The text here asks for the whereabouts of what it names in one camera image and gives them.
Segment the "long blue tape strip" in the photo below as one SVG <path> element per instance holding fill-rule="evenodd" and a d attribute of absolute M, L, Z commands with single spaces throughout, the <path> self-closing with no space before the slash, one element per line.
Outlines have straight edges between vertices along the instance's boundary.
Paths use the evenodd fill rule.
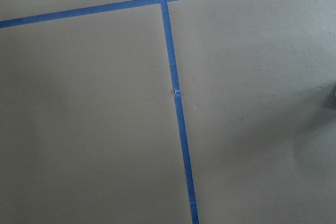
<path fill-rule="evenodd" d="M 178 131 L 180 135 L 180 143 L 181 143 L 185 179 L 186 179 L 186 188 L 187 188 L 187 194 L 188 194 L 188 203 L 189 203 L 189 208 L 190 208 L 190 213 L 191 213 L 191 221 L 192 223 L 199 223 L 200 221 L 199 221 L 199 216 L 198 216 L 197 201 L 196 201 L 196 194 L 195 194 L 195 188 L 194 188 L 190 150 L 189 150 L 187 132 L 186 132 L 186 126 L 185 126 L 181 89 L 180 89 L 180 83 L 178 79 L 179 74 L 178 74 L 178 69 L 177 69 L 177 64 L 176 64 L 176 56 L 175 56 L 174 41 L 173 41 L 172 28 L 171 28 L 169 6 L 168 6 L 167 0 L 160 0 L 160 5 L 161 5 L 163 28 L 164 28 L 164 34 L 165 34 L 165 42 L 166 42 L 166 47 L 167 47 L 167 55 L 169 59 L 169 68 L 170 68 L 172 92 L 173 92 L 176 117 L 177 117 L 177 125 L 178 125 Z"/>

